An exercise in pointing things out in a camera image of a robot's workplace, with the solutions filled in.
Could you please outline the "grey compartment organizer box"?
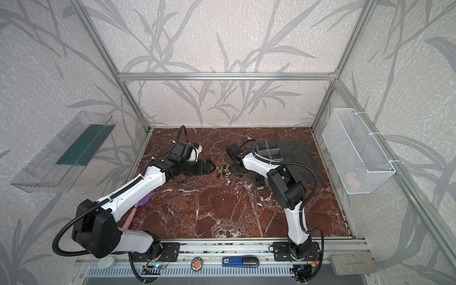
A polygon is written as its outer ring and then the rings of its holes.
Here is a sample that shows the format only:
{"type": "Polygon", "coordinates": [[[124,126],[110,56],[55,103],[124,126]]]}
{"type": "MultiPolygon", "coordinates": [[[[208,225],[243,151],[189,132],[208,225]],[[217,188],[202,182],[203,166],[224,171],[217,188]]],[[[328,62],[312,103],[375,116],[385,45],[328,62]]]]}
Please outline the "grey compartment organizer box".
{"type": "MultiPolygon", "coordinates": [[[[260,141],[256,145],[256,154],[273,161],[282,162],[283,155],[280,152],[278,141],[260,141]]],[[[269,182],[264,176],[251,172],[254,180],[254,185],[257,190],[270,189],[269,182]]]]}

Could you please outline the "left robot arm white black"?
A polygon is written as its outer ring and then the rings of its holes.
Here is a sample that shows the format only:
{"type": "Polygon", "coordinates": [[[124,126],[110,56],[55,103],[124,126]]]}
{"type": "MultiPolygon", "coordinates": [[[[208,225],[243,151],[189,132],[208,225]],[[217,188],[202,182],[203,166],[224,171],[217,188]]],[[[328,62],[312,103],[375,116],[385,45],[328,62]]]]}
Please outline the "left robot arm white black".
{"type": "Polygon", "coordinates": [[[55,236],[52,250],[61,257],[92,255],[104,258],[119,252],[137,252],[155,256],[160,241],[142,231],[118,227],[126,212],[144,197],[177,176],[209,175],[216,166],[199,158],[197,143],[177,142],[165,157],[154,158],[146,168],[116,191],[96,200],[89,199],[77,207],[76,216],[55,236]]]}

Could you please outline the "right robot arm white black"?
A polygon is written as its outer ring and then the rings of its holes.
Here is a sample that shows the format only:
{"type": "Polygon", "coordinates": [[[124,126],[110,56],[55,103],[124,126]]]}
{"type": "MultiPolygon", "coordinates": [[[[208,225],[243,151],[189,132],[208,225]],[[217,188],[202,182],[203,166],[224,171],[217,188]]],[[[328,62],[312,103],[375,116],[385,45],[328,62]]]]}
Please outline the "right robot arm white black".
{"type": "Polygon", "coordinates": [[[267,159],[259,155],[255,147],[242,150],[238,145],[232,144],[226,151],[237,172],[255,172],[268,180],[277,204],[286,214],[290,250],[294,252],[295,258],[300,259],[312,243],[312,230],[306,224],[305,205],[317,192],[319,180],[316,173],[301,163],[267,159]],[[314,186],[309,195],[306,195],[306,182],[296,170],[297,166],[313,176],[314,186]]]}

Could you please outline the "pile of screws and nuts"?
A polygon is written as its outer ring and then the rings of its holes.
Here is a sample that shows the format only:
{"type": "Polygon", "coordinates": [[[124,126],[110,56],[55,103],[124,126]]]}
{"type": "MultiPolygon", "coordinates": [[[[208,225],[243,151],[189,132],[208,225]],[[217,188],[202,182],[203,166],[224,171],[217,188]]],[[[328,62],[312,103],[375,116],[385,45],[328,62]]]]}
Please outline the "pile of screws and nuts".
{"type": "Polygon", "coordinates": [[[242,173],[235,169],[234,166],[220,165],[216,167],[217,180],[225,186],[235,188],[251,189],[254,186],[254,178],[251,173],[242,173]]]}

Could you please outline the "pink purple spatula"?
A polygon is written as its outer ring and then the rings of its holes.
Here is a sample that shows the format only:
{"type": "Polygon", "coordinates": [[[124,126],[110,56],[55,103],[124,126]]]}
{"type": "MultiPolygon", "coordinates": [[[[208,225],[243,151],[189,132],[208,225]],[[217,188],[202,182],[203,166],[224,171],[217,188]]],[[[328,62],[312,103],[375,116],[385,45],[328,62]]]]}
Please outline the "pink purple spatula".
{"type": "Polygon", "coordinates": [[[129,216],[127,217],[125,223],[123,224],[123,227],[122,227],[123,229],[130,228],[131,223],[133,222],[133,219],[135,217],[135,214],[136,214],[138,208],[146,205],[149,202],[149,200],[152,198],[152,196],[153,196],[153,193],[150,192],[145,197],[143,197],[139,202],[137,202],[136,205],[134,205],[134,207],[131,210],[129,216]]]}

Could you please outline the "blue black usb device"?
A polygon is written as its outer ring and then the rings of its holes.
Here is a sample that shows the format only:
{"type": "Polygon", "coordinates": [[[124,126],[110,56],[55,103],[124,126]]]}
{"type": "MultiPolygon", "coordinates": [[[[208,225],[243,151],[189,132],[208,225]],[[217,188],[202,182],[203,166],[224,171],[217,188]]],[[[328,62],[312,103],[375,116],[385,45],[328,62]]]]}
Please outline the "blue black usb device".
{"type": "Polygon", "coordinates": [[[222,267],[257,268],[260,261],[256,256],[226,256],[222,259],[222,267]]]}

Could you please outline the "round orange button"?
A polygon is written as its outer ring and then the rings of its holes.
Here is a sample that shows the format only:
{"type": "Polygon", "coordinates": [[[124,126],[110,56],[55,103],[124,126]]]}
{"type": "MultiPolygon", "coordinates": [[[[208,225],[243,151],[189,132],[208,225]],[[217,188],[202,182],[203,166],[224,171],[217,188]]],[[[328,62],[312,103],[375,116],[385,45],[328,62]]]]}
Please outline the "round orange button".
{"type": "Polygon", "coordinates": [[[196,256],[191,261],[191,269],[194,272],[199,272],[204,266],[204,261],[199,256],[196,256]]]}

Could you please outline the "pink object in basket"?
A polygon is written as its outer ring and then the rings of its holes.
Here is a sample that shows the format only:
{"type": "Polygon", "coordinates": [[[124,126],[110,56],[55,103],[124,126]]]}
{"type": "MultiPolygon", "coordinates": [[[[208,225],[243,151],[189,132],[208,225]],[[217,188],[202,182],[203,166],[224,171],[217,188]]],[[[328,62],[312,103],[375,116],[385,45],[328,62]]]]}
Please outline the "pink object in basket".
{"type": "Polygon", "coordinates": [[[360,180],[357,179],[355,172],[349,172],[344,175],[348,187],[358,189],[361,186],[360,180]]]}

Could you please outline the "white round disc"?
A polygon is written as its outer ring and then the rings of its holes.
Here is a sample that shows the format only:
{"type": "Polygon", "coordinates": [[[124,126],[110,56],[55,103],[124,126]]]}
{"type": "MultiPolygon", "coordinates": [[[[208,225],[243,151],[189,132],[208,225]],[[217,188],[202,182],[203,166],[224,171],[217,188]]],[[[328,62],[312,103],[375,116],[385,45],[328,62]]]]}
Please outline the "white round disc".
{"type": "Polygon", "coordinates": [[[106,256],[104,258],[101,258],[97,262],[97,269],[99,270],[105,270],[110,267],[113,267],[116,263],[116,259],[113,256],[106,256]]]}

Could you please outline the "grey rectangular pad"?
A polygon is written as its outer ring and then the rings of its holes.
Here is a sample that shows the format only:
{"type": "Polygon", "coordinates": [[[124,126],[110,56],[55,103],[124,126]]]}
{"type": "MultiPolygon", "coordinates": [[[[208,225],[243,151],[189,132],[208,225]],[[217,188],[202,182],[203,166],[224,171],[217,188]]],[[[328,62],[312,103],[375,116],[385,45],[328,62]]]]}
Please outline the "grey rectangular pad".
{"type": "Polygon", "coordinates": [[[367,252],[332,255],[330,264],[336,276],[374,274],[378,271],[372,255],[367,252]]]}

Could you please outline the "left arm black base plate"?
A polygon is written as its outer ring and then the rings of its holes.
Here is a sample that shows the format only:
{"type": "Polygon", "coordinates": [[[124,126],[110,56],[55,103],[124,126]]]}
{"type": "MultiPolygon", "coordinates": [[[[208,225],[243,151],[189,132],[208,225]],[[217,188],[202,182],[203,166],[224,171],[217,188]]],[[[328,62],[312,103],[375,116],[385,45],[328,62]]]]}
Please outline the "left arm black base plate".
{"type": "Polygon", "coordinates": [[[134,262],[177,262],[181,244],[178,242],[155,242],[145,253],[132,253],[134,262]]]}

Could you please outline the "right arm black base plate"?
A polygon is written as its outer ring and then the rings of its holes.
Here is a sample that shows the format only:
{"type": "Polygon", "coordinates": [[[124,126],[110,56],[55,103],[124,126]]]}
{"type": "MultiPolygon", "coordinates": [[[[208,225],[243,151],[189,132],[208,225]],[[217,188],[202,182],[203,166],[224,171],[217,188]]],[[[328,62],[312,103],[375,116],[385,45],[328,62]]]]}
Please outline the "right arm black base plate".
{"type": "Polygon", "coordinates": [[[303,254],[299,257],[293,256],[288,242],[274,242],[268,247],[268,250],[274,255],[274,261],[305,261],[317,262],[321,259],[321,250],[318,242],[310,242],[305,246],[303,254]]]}

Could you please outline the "clear plastic wall bin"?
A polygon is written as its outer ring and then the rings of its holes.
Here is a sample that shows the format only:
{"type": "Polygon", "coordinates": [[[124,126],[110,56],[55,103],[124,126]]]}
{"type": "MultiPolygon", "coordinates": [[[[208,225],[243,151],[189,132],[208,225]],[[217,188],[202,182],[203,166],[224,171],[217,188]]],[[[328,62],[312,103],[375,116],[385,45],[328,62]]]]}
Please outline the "clear plastic wall bin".
{"type": "Polygon", "coordinates": [[[79,112],[10,184],[28,193],[66,193],[116,127],[112,115],[79,112]]]}

